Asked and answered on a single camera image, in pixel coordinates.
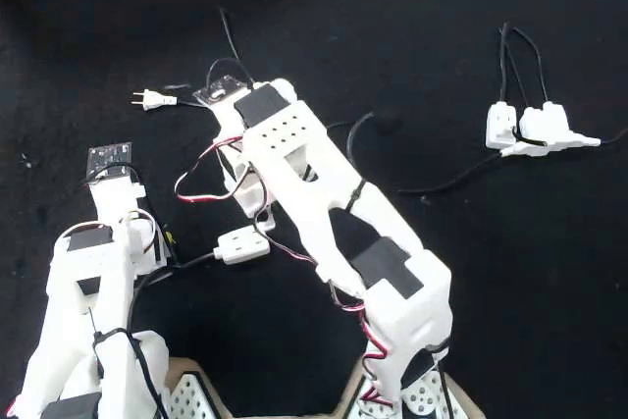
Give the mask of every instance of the red wire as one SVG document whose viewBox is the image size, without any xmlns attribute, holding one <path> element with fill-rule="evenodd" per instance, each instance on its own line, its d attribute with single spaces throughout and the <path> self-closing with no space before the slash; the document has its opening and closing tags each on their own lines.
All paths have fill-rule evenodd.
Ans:
<svg viewBox="0 0 628 419">
<path fill-rule="evenodd" d="M 366 338 L 379 350 L 379 352 L 365 352 L 362 355 L 362 366 L 371 376 L 371 378 L 377 378 L 375 374 L 371 371 L 371 369 L 367 367 L 365 361 L 368 359 L 384 360 L 386 357 L 388 357 L 389 350 L 375 337 L 375 335 L 371 331 L 371 327 L 366 321 L 366 316 L 363 309 L 359 311 L 359 317 L 360 326 L 362 326 L 362 331 L 364 331 Z M 380 394 L 377 393 L 377 390 L 373 386 L 365 394 L 363 394 L 360 399 L 362 399 L 363 401 L 377 402 L 378 404 L 393 407 L 393 404 L 390 401 L 386 399 L 380 399 Z"/>
<path fill-rule="evenodd" d="M 232 143 L 238 142 L 240 140 L 242 140 L 242 136 L 229 137 L 227 139 L 223 139 L 222 141 L 212 143 L 211 146 L 209 146 L 207 149 L 205 149 L 203 152 L 201 152 L 200 155 L 196 158 L 196 162 L 191 167 L 191 169 L 189 169 L 187 172 L 185 172 L 183 175 L 181 175 L 179 177 L 179 179 L 177 180 L 177 182 L 175 183 L 175 195 L 177 196 L 177 198 L 179 200 L 186 201 L 188 203 L 196 203 L 196 202 L 199 202 L 199 201 L 224 200 L 224 199 L 230 198 L 236 192 L 237 187 L 239 186 L 237 183 L 236 183 L 236 186 L 235 186 L 234 190 L 232 190 L 232 191 L 230 191 L 230 192 L 228 192 L 228 193 L 226 193 L 224 195 L 181 195 L 181 194 L 179 194 L 179 185 L 183 182 L 183 180 L 189 174 L 191 174 L 192 172 L 194 172 L 196 170 L 196 168 L 198 167 L 198 164 L 200 163 L 200 161 L 207 154 L 209 154 L 210 152 L 215 151 L 216 149 L 218 149 L 221 146 L 225 146 L 227 144 L 232 144 Z"/>
</svg>

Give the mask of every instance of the white cable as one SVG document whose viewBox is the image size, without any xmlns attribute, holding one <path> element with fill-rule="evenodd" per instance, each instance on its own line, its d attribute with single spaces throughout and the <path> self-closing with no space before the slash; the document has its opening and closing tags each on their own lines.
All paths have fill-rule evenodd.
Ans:
<svg viewBox="0 0 628 419">
<path fill-rule="evenodd" d="M 146 219 L 148 221 L 150 221 L 150 225 L 152 226 L 152 236 L 150 237 L 150 242 L 148 243 L 148 245 L 146 245 L 145 247 L 142 248 L 143 252 L 146 252 L 146 251 L 148 251 L 148 249 L 150 249 L 150 247 L 155 242 L 155 237 L 157 236 L 157 222 L 155 221 L 155 218 L 153 217 L 153 215 L 148 213 L 146 210 L 142 210 L 141 208 L 137 208 L 135 210 L 130 210 L 130 212 L 126 216 L 124 216 L 120 220 L 120 222 L 122 223 L 124 220 L 126 220 L 129 217 L 129 215 L 132 215 L 133 213 L 138 213 L 138 214 L 143 215 L 144 217 L 146 217 Z"/>
<path fill-rule="evenodd" d="M 61 235 L 59 237 L 57 237 L 57 240 L 63 239 L 64 237 L 66 237 L 68 234 L 73 233 L 75 230 L 78 230 L 80 228 L 86 228 L 89 226 L 107 226 L 105 223 L 103 223 L 102 221 L 85 221 L 83 223 L 78 223 L 74 226 L 70 226 L 69 228 L 67 228 L 65 231 L 63 231 L 61 233 Z"/>
</svg>

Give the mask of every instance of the wire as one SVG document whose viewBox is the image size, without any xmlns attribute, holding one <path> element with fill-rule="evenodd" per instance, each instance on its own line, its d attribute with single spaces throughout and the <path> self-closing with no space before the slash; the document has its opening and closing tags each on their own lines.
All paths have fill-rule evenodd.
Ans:
<svg viewBox="0 0 628 419">
<path fill-rule="evenodd" d="M 357 166 L 355 165 L 355 159 L 353 158 L 353 142 L 355 141 L 355 136 L 360 130 L 360 127 L 362 127 L 362 125 L 364 125 L 373 117 L 375 117 L 375 113 L 373 112 L 369 112 L 363 115 L 357 122 L 353 124 L 351 130 L 349 130 L 348 136 L 346 137 L 346 158 L 355 169 L 357 169 Z"/>
<path fill-rule="evenodd" d="M 445 372 L 441 368 L 441 362 L 437 362 L 436 368 L 439 371 L 439 376 L 441 377 L 441 386 L 443 387 L 443 395 L 445 396 L 445 402 L 447 403 L 447 411 L 449 419 L 453 416 L 453 407 L 451 406 L 451 398 L 449 397 L 449 389 L 447 388 L 447 381 L 445 379 Z"/>
<path fill-rule="evenodd" d="M 225 145 L 234 143 L 236 141 L 240 141 L 241 139 L 242 139 L 242 136 L 235 136 L 235 137 L 230 137 L 230 138 L 224 139 L 224 140 L 219 141 L 219 142 L 214 142 L 214 143 L 212 143 L 211 146 L 209 146 L 207 149 L 205 149 L 203 152 L 201 152 L 200 155 L 196 158 L 196 162 L 191 167 L 191 169 L 189 169 L 188 171 L 186 171 L 183 174 L 181 174 L 181 176 L 175 182 L 175 195 L 177 196 L 177 198 L 179 200 L 186 201 L 188 203 L 197 203 L 199 201 L 226 200 L 228 198 L 231 198 L 234 195 L 234 193 L 236 193 L 236 191 L 240 188 L 240 186 L 244 183 L 244 180 L 246 179 L 246 176 L 248 175 L 248 171 L 250 170 L 250 168 L 247 168 L 242 173 L 242 176 L 240 177 L 240 179 L 235 183 L 234 188 L 231 191 L 229 191 L 229 192 L 227 192 L 227 193 L 225 193 L 223 195 L 213 195 L 213 194 L 183 195 L 183 194 L 179 193 L 179 185 L 187 178 L 187 176 L 189 174 L 193 173 L 196 170 L 196 168 L 198 167 L 198 164 L 200 164 L 200 161 L 207 154 L 217 150 L 221 146 L 225 146 Z"/>
<path fill-rule="evenodd" d="M 260 229 L 258 220 L 259 220 L 260 215 L 266 210 L 266 205 L 268 203 L 268 190 L 266 188 L 266 184 L 264 183 L 264 181 L 261 179 L 261 177 L 259 177 L 259 174 L 257 175 L 257 177 L 259 179 L 260 184 L 262 185 L 263 197 L 262 197 L 262 204 L 259 206 L 259 208 L 255 211 L 255 214 L 253 215 L 253 229 L 255 230 L 255 232 L 258 233 L 260 236 L 264 237 L 266 240 L 268 240 L 271 244 L 276 246 L 278 249 L 287 253 L 290 257 L 297 260 L 304 260 L 306 262 L 310 262 L 311 264 L 316 265 L 316 261 L 312 257 L 305 254 L 301 254 L 299 252 L 296 252 L 295 250 L 290 249 L 286 245 L 283 245 L 280 242 L 277 242 L 276 240 L 272 239 L 270 236 L 266 234 L 266 232 Z"/>
<path fill-rule="evenodd" d="M 461 172 L 454 178 L 450 179 L 445 183 L 441 183 L 435 186 L 429 186 L 426 188 L 403 188 L 399 189 L 396 192 L 400 195 L 428 195 L 431 193 L 442 193 L 447 190 L 451 190 L 457 185 L 463 183 L 466 179 L 468 179 L 473 173 L 479 171 L 483 167 L 491 164 L 493 161 L 499 159 L 501 157 L 501 153 L 496 152 L 491 154 L 489 157 L 482 159 L 480 162 L 474 164 L 469 167 L 465 171 Z"/>
<path fill-rule="evenodd" d="M 98 177 L 100 174 L 102 174 L 103 172 L 109 169 L 114 169 L 118 167 L 129 169 L 129 171 L 133 173 L 133 175 L 135 176 L 135 179 L 137 180 L 137 182 L 140 183 L 141 185 L 144 185 L 144 178 L 142 177 L 139 169 L 133 164 L 128 163 L 128 162 L 112 162 L 100 169 L 94 169 L 87 175 L 87 177 L 85 177 L 85 179 L 80 181 L 80 184 L 87 185 L 92 182 L 100 182 L 102 179 L 106 177 L 106 176 Z M 148 197 L 148 192 L 146 192 L 146 194 L 144 195 L 144 202 L 146 204 L 146 208 L 148 209 L 148 212 L 154 218 L 155 223 L 157 223 L 157 228 L 159 228 L 159 231 L 164 237 L 164 243 L 166 244 L 166 247 L 168 247 L 168 251 L 170 252 L 171 257 L 173 258 L 176 264 L 179 264 L 180 262 L 179 254 L 175 250 L 175 247 L 172 244 L 168 236 L 168 233 L 166 232 L 166 227 L 164 226 L 164 223 L 162 222 L 161 218 L 159 218 L 159 216 L 157 215 L 157 212 L 155 211 L 155 208 L 153 207 L 153 204 L 150 201 L 150 198 Z"/>
<path fill-rule="evenodd" d="M 180 265 L 169 265 L 165 267 L 160 267 L 159 269 L 152 271 L 150 274 L 145 275 L 144 278 L 141 279 L 141 282 L 139 283 L 139 285 L 135 289 L 135 292 L 133 293 L 131 304 L 129 305 L 129 315 L 127 316 L 127 329 L 129 331 L 132 331 L 133 313 L 135 310 L 135 306 L 137 305 L 137 300 L 139 299 L 139 296 L 141 295 L 141 293 L 144 291 L 146 287 L 156 282 L 159 282 L 160 280 L 163 280 L 167 277 L 170 277 L 171 275 L 175 274 L 176 272 L 180 270 L 189 269 L 191 267 L 194 267 L 200 264 L 201 262 L 205 262 L 206 260 L 210 260 L 214 258 L 215 258 L 214 252 L 211 251 L 201 256 L 198 256 L 194 259 L 188 260 L 187 262 L 184 262 Z"/>
<path fill-rule="evenodd" d="M 220 19 L 223 21 L 223 29 L 225 30 L 225 34 L 227 35 L 227 41 L 232 48 L 232 53 L 238 61 L 241 61 L 239 59 L 239 54 L 237 54 L 236 45 L 234 44 L 234 37 L 232 36 L 232 29 L 229 24 L 229 18 L 227 17 L 227 11 L 222 7 L 219 8 L 218 11 L 220 12 Z"/>
<path fill-rule="evenodd" d="M 508 22 L 504 22 L 499 31 L 499 71 L 501 72 L 501 87 L 499 88 L 499 101 L 506 99 L 507 72 L 506 72 L 506 36 L 508 35 Z"/>
<path fill-rule="evenodd" d="M 155 237 L 157 236 L 157 223 L 155 222 L 155 218 L 153 218 L 153 216 L 150 213 L 148 213 L 146 210 L 142 210 L 141 208 L 137 208 L 136 210 L 130 210 L 130 212 L 127 215 L 121 218 L 120 223 L 122 223 L 126 218 L 128 218 L 133 213 L 137 213 L 138 215 L 143 216 L 144 219 L 150 221 L 150 226 L 152 227 L 152 237 L 150 238 L 150 243 L 142 249 L 143 253 L 145 254 L 146 252 L 148 252 L 148 250 L 150 250 L 150 248 L 155 243 Z"/>
<path fill-rule="evenodd" d="M 94 333 L 94 342 L 92 344 L 94 353 L 96 352 L 96 346 L 98 344 L 100 344 L 101 342 L 104 342 L 105 340 L 107 340 L 111 336 L 114 336 L 115 334 L 124 334 L 127 337 L 127 340 L 129 341 L 129 344 L 131 345 L 131 349 L 133 353 L 135 354 L 135 357 L 137 357 L 137 361 L 139 362 L 139 367 L 141 368 L 141 373 L 144 377 L 144 382 L 146 382 L 146 387 L 148 388 L 148 392 L 150 393 L 153 400 L 155 401 L 155 405 L 157 406 L 157 410 L 161 414 L 161 417 L 163 419 L 168 419 L 168 413 L 166 412 L 164 403 L 161 400 L 161 396 L 157 393 L 157 390 L 155 389 L 155 384 L 150 378 L 150 370 L 148 370 L 148 363 L 146 362 L 146 357 L 144 356 L 144 352 L 142 352 L 141 347 L 139 346 L 139 340 L 134 338 L 129 331 L 127 331 L 124 328 L 116 328 L 109 331 L 106 334 L 102 334 L 100 332 Z"/>
<path fill-rule="evenodd" d="M 253 84 L 255 83 L 255 80 L 253 79 L 253 76 L 250 74 L 250 72 L 248 71 L 248 69 L 244 66 L 244 64 L 237 58 L 218 58 L 216 61 L 214 61 L 212 63 L 212 65 L 209 67 L 209 71 L 207 72 L 207 78 L 205 80 L 205 87 L 207 88 L 207 90 L 209 90 L 209 87 L 212 83 L 212 73 L 214 72 L 214 69 L 222 63 L 229 63 L 235 66 L 238 66 L 239 69 L 244 73 L 244 75 L 246 76 L 246 79 L 248 81 L 248 88 L 252 89 L 253 88 Z"/>
<path fill-rule="evenodd" d="M 528 34 L 526 34 L 521 28 L 514 26 L 512 28 L 512 31 L 514 31 L 519 36 L 521 36 L 523 40 L 526 43 L 528 43 L 528 45 L 534 50 L 534 54 L 537 57 L 538 76 L 539 76 L 539 82 L 541 83 L 541 89 L 543 90 L 543 97 L 546 102 L 549 102 L 550 98 L 548 96 L 548 86 L 546 83 L 545 74 L 543 72 L 543 57 L 541 56 L 541 51 L 539 50 L 539 47 L 536 45 L 533 39 Z"/>
<path fill-rule="evenodd" d="M 57 240 L 63 239 L 64 237 L 71 235 L 76 230 L 80 230 L 83 228 L 94 228 L 94 227 L 102 228 L 104 226 L 107 226 L 107 225 L 103 223 L 102 221 L 85 221 L 84 223 L 78 223 L 77 225 L 70 226 L 65 231 L 63 231 L 61 235 L 57 237 Z"/>
<path fill-rule="evenodd" d="M 627 133 L 628 133 L 628 128 L 624 128 L 622 131 L 620 131 L 618 134 L 616 134 L 611 139 L 603 140 L 602 141 L 602 145 L 613 144 L 613 143 L 617 142 L 618 140 L 620 140 L 622 137 L 624 137 Z"/>
</svg>

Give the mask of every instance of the red and white wire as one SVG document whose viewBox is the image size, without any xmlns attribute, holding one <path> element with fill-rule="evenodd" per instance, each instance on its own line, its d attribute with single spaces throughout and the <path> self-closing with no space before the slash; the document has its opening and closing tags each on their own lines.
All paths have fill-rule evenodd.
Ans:
<svg viewBox="0 0 628 419">
<path fill-rule="evenodd" d="M 364 310 L 359 311 L 359 317 L 360 317 L 360 326 L 362 326 L 362 331 L 364 331 L 366 338 L 379 350 L 379 352 L 367 351 L 362 355 L 362 367 L 364 368 L 366 373 L 371 377 L 371 381 L 375 381 L 377 380 L 377 375 L 375 375 L 373 371 L 367 366 L 366 360 L 369 360 L 369 359 L 384 360 L 386 357 L 388 357 L 389 350 L 380 340 L 377 339 L 377 336 L 371 330 L 371 326 L 369 326 L 369 323 L 366 320 L 366 315 L 364 314 Z M 393 407 L 393 404 L 390 401 L 380 398 L 380 394 L 377 393 L 377 390 L 375 389 L 375 387 L 371 387 L 369 391 L 367 391 L 365 394 L 360 396 L 360 399 L 362 399 L 363 401 L 377 402 L 378 404 L 383 404 L 386 406 Z"/>
<path fill-rule="evenodd" d="M 242 176 L 235 183 L 234 188 L 231 191 L 229 191 L 229 192 L 227 192 L 227 193 L 225 193 L 223 195 L 214 195 L 214 194 L 183 195 L 183 194 L 179 193 L 179 186 L 185 180 L 185 178 L 187 178 L 188 175 L 190 175 L 192 172 L 194 172 L 196 170 L 196 168 L 198 167 L 198 164 L 200 163 L 200 161 L 207 154 L 216 151 L 221 146 L 226 146 L 228 144 L 232 144 L 233 142 L 237 142 L 237 141 L 240 141 L 240 140 L 242 140 L 242 136 L 230 137 L 228 139 L 224 139 L 224 140 L 219 141 L 219 142 L 214 142 L 211 146 L 209 146 L 207 149 L 205 149 L 203 152 L 201 152 L 199 154 L 199 156 L 196 158 L 196 162 L 191 167 L 191 169 L 189 169 L 187 172 L 184 172 L 177 179 L 177 181 L 175 182 L 175 195 L 177 196 L 177 198 L 179 200 L 182 200 L 182 201 L 185 201 L 185 202 L 188 202 L 188 203 L 197 203 L 197 202 L 200 202 L 200 201 L 226 200 L 226 199 L 231 198 L 232 196 L 234 196 L 234 193 L 236 193 L 236 191 L 240 188 L 240 186 L 244 182 L 244 179 L 246 179 L 246 176 L 248 175 L 248 172 L 249 172 L 250 168 L 247 168 L 242 173 Z"/>
</svg>

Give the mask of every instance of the electrical plug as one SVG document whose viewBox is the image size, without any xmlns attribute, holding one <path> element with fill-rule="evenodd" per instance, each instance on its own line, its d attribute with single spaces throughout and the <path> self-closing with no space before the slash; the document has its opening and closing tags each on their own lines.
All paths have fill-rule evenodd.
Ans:
<svg viewBox="0 0 628 419">
<path fill-rule="evenodd" d="M 512 129 L 516 126 L 517 112 L 513 106 L 503 101 L 491 105 L 487 116 L 487 147 L 503 149 L 517 142 L 512 133 Z"/>
<path fill-rule="evenodd" d="M 141 96 L 141 101 L 133 101 L 131 103 L 133 105 L 141 105 L 144 112 L 159 108 L 163 105 L 177 105 L 177 97 L 164 95 L 163 93 L 148 88 L 144 88 L 143 92 L 134 92 L 133 95 Z"/>
</svg>

